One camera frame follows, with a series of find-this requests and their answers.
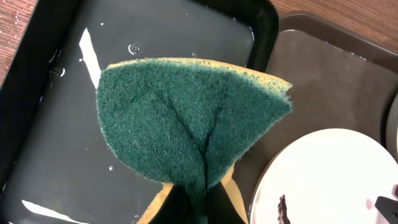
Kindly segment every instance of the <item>wooden table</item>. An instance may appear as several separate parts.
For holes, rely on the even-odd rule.
[[[310,11],[398,52],[398,0],[271,0],[279,14]],[[0,84],[36,0],[0,0]]]

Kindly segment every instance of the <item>black tray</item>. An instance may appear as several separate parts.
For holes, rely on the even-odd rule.
[[[294,111],[236,163],[233,178],[248,214],[268,162],[306,134],[345,128],[385,147],[387,117],[398,92],[397,54],[307,12],[291,12],[280,20],[267,73],[293,84],[287,94]]]
[[[100,69],[197,55],[264,72],[279,20],[258,0],[40,0],[0,89],[5,222],[68,223],[30,211],[41,206],[83,223],[134,223],[161,189],[122,165],[102,138],[80,61],[86,29]],[[141,51],[130,54],[130,45]]]

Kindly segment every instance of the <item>wet surface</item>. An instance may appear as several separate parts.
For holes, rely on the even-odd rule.
[[[84,3],[2,195],[11,223],[135,223],[162,186],[108,149],[96,116],[93,75],[79,46],[90,33],[99,69],[145,57],[198,57],[245,66],[251,30],[191,1]]]

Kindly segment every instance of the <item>sponge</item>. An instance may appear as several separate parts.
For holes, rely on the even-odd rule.
[[[244,208],[243,199],[241,191],[236,185],[235,181],[232,179],[232,174],[234,172],[234,166],[232,166],[226,175],[222,178],[221,183],[231,200],[233,207],[239,214],[244,223],[248,224],[248,217],[246,215],[246,210]],[[147,207],[145,212],[141,215],[137,224],[147,224],[149,223],[163,206],[164,201],[168,197],[173,185],[163,184],[163,189],[154,197],[150,205]]]
[[[103,70],[98,119],[119,160],[149,179],[182,185],[206,223],[207,189],[291,111],[290,87],[212,60],[133,60]]]

